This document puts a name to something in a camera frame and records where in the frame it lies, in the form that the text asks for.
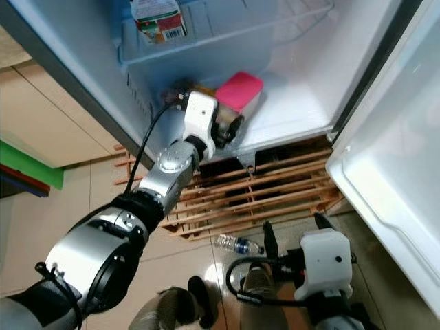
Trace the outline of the pink lid food container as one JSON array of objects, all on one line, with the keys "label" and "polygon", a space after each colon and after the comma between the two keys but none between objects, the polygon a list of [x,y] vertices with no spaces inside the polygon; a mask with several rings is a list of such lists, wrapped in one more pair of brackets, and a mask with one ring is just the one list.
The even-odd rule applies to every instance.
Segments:
[{"label": "pink lid food container", "polygon": [[216,90],[216,99],[242,116],[250,116],[259,103],[264,86],[264,81],[258,76],[239,71]]}]

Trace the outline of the fridge door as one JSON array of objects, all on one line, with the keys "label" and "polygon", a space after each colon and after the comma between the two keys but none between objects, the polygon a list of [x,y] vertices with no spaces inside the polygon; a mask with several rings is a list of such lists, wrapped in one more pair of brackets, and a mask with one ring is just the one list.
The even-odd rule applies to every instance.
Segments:
[{"label": "fridge door", "polygon": [[440,324],[440,0],[420,0],[328,170]]}]

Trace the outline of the clear fridge shelf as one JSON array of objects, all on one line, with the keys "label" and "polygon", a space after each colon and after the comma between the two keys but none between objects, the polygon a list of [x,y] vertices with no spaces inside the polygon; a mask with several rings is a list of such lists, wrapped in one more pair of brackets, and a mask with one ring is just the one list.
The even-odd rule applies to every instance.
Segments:
[{"label": "clear fridge shelf", "polygon": [[147,41],[125,9],[118,60],[134,65],[198,51],[226,58],[246,48],[267,50],[298,40],[334,6],[334,0],[180,0],[184,31],[172,32],[172,40],[158,45]]}]

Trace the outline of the grey fridge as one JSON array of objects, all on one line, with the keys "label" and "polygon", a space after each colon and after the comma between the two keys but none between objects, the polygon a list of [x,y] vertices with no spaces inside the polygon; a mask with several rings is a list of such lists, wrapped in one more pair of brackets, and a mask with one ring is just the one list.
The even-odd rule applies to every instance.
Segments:
[{"label": "grey fridge", "polygon": [[237,72],[264,81],[254,113],[216,157],[244,157],[337,132],[404,32],[420,0],[334,0],[298,40],[221,58],[198,51],[122,65],[120,19],[130,0],[0,0],[0,22],[86,113],[131,152],[153,160],[182,134],[183,114],[161,113],[173,88],[216,91]]}]

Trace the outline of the clear plastic water bottle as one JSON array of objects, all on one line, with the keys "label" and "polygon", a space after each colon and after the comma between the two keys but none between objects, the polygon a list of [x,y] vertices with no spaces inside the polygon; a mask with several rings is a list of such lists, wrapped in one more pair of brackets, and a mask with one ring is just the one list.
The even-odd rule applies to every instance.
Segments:
[{"label": "clear plastic water bottle", "polygon": [[229,234],[220,234],[214,238],[214,244],[235,254],[243,256],[258,256],[265,253],[265,248],[251,239],[238,238]]}]

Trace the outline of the wooden pallet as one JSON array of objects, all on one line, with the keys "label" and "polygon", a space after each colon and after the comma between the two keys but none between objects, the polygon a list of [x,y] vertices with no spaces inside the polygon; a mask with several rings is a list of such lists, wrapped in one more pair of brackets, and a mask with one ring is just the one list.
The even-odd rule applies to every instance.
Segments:
[{"label": "wooden pallet", "polygon": [[158,226],[193,241],[327,211],[342,201],[326,170],[332,152],[318,136],[258,151],[248,167],[235,158],[202,164]]}]

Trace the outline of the red and blue strip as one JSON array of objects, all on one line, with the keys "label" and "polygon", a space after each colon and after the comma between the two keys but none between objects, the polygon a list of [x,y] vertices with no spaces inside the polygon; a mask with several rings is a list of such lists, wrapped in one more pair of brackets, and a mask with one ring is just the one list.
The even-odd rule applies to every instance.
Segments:
[{"label": "red and blue strip", "polygon": [[26,191],[38,197],[46,197],[50,191],[48,185],[5,164],[0,164],[0,180],[2,185],[8,186],[8,190]]}]

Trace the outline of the green board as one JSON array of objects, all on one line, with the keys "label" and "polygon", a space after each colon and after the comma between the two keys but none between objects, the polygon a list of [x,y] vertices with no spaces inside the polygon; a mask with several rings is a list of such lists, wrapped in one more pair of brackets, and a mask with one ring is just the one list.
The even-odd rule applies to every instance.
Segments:
[{"label": "green board", "polygon": [[2,140],[0,141],[0,163],[16,172],[38,180],[42,184],[53,186],[53,188],[59,190],[63,189],[64,172],[62,169],[52,168]]}]

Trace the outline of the robot left leg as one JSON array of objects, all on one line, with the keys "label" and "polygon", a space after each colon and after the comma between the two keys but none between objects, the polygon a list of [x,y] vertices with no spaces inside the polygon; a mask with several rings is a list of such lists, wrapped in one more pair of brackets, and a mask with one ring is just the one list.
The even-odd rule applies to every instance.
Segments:
[{"label": "robot left leg", "polygon": [[214,284],[192,276],[186,288],[172,286],[148,300],[128,330],[209,330],[217,323],[220,299]]}]

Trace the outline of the juice carton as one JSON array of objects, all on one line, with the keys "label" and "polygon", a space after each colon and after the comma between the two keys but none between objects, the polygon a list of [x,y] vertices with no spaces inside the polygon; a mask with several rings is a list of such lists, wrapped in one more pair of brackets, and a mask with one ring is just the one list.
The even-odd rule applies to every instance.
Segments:
[{"label": "juice carton", "polygon": [[161,45],[188,35],[178,0],[130,0],[135,28],[148,45]]}]

